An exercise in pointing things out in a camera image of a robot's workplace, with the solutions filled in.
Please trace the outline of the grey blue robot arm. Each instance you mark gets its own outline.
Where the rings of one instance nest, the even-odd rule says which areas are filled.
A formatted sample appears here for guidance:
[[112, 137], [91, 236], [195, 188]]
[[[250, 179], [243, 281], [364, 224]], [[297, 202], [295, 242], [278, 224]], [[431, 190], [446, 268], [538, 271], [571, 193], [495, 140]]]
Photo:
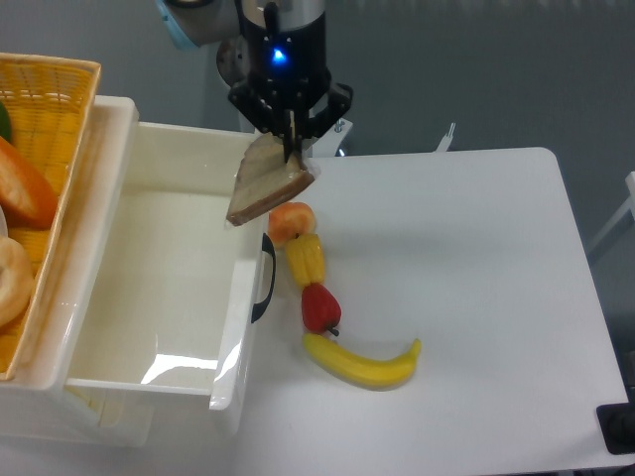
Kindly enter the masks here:
[[326, 65], [322, 1], [160, 1], [162, 20], [183, 50], [241, 38], [246, 66], [228, 99], [286, 156], [300, 154], [350, 109], [353, 90]]

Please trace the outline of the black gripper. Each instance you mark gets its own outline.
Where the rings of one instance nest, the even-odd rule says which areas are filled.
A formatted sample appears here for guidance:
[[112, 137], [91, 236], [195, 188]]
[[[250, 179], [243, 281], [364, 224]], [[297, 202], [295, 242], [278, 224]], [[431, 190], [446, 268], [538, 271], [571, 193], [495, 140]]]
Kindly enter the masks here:
[[228, 99], [261, 133], [283, 141], [287, 163], [351, 107], [353, 89], [326, 65], [323, 9], [240, 9], [249, 72]]

